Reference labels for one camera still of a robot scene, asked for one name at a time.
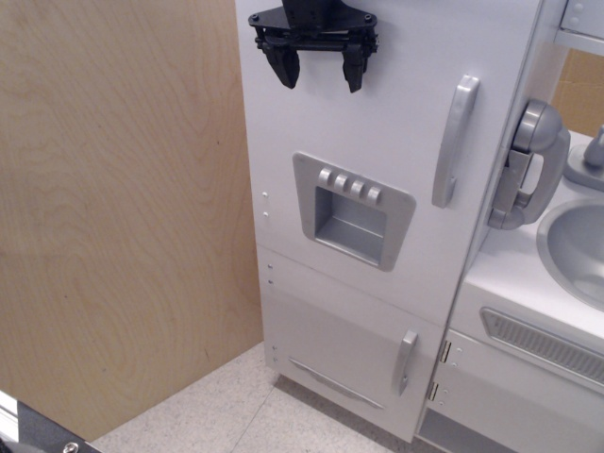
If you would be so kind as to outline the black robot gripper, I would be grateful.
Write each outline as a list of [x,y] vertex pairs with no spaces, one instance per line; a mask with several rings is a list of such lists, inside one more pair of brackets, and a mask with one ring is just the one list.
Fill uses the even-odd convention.
[[299,78],[297,51],[342,52],[344,79],[354,93],[378,50],[377,16],[343,1],[283,1],[251,14],[248,23],[256,30],[258,48],[289,89]]

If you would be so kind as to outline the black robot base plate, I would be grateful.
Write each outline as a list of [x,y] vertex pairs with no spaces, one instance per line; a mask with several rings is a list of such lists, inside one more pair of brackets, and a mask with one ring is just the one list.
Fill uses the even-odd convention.
[[1,393],[2,452],[98,452],[69,429]]

